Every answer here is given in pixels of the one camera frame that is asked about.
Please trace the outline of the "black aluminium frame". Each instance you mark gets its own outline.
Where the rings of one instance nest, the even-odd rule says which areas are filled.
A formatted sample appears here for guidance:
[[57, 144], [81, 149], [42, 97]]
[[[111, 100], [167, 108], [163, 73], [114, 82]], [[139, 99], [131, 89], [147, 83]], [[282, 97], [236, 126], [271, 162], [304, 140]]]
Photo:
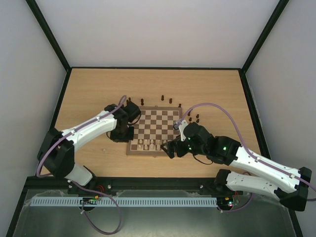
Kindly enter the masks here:
[[[56, 108], [51, 120], [50, 126], [53, 127], [56, 124], [57, 117], [61, 108], [61, 103], [64, 98], [64, 94], [68, 85], [68, 81], [72, 72], [72, 67], [69, 65], [66, 57], [64, 56], [56, 38], [54, 37], [47, 21], [45, 20], [44, 15], [42, 14], [38, 4], [34, 0], [27, 1], [27, 4], [32, 11], [32, 14], [38, 21], [41, 29], [43, 30], [46, 38], [50, 42], [52, 48], [54, 49], [57, 57], [59, 58], [61, 64], [63, 65], [66, 76], [62, 85], [62, 89], [58, 98], [58, 102], [56, 104]], [[255, 105], [254, 105], [254, 99], [250, 92], [250, 86], [246, 78], [246, 72], [250, 68], [253, 60], [257, 56], [259, 50], [261, 49], [262, 45], [264, 44], [265, 40], [267, 39], [268, 35], [270, 34], [272, 28], [276, 24], [277, 20], [281, 16], [283, 10], [287, 6], [288, 1], [286, 0], [280, 0], [274, 11], [272, 12], [268, 22], [266, 23], [263, 31], [261, 32], [259, 38], [257, 39], [253, 49], [251, 50], [245, 64], [242, 68], [238, 69], [239, 77], [241, 80], [241, 84], [243, 87], [243, 91], [245, 94], [245, 98], [247, 101], [248, 109], [250, 112], [250, 116], [252, 119], [254, 131], [256, 134], [256, 138], [258, 141], [259, 149], [264, 155], [269, 155], [268, 146], [263, 134], [263, 130], [261, 127], [261, 124], [259, 122], [259, 116], [256, 111]], [[186, 187], [192, 187], [199, 181], [199, 178], [115, 178], [115, 186], [116, 187], [131, 187], [131, 188], [186, 188]], [[56, 180], [54, 178], [43, 178], [39, 179], [34, 176], [28, 177], [26, 179], [25, 185], [23, 187], [21, 196], [17, 202], [16, 209], [14, 211], [11, 223], [9, 225], [7, 236], [11, 237], [13, 236], [16, 226], [18, 223], [18, 218], [20, 216], [20, 213], [22, 211], [22, 203], [25, 201], [26, 192], [29, 189], [65, 189], [66, 182], [61, 180]]]

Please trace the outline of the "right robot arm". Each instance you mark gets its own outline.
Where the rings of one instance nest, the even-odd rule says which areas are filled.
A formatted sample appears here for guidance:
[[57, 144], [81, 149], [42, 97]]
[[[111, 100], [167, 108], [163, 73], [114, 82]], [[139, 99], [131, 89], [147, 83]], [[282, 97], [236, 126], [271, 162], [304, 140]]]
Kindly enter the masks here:
[[239, 141], [227, 136], [213, 136], [197, 123], [182, 122], [175, 127], [179, 135], [161, 144], [170, 157], [183, 157], [190, 153], [202, 155], [216, 164], [224, 164], [249, 172], [239, 174], [220, 169], [214, 186], [220, 193], [244, 191], [274, 198], [295, 211], [304, 211], [308, 201], [308, 183], [311, 170], [287, 167], [246, 149]]

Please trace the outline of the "wooden chess board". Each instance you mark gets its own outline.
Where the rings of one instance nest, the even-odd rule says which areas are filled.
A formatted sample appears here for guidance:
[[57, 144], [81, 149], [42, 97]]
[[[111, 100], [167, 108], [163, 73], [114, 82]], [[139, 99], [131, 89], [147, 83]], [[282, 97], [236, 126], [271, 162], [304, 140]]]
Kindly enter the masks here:
[[[127, 143], [126, 154], [128, 156], [147, 156], [147, 157], [165, 157], [167, 154], [160, 149], [157, 151], [157, 145], [161, 146], [163, 141], [171, 141], [175, 139], [179, 132], [173, 128], [175, 121], [182, 117], [182, 108], [178, 107], [140, 107], [141, 117], [133, 126], [134, 137], [132, 141]], [[145, 140], [149, 140], [148, 150], [144, 149]], [[154, 140], [155, 150], [151, 148], [151, 140]]]

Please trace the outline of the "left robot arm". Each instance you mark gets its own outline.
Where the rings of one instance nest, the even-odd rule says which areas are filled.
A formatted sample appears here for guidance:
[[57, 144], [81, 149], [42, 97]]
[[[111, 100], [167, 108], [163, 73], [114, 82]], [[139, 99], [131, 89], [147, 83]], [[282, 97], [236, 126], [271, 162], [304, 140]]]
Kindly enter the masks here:
[[109, 133], [110, 140], [117, 143], [127, 143], [133, 140], [134, 127], [132, 122], [139, 118], [141, 110], [133, 102], [126, 106], [123, 102], [111, 104], [93, 118], [62, 131], [51, 128], [38, 153], [39, 165], [36, 171], [38, 177], [42, 167], [57, 179], [67, 179], [82, 187], [89, 187], [95, 177], [85, 166], [76, 164], [75, 153], [85, 144]]

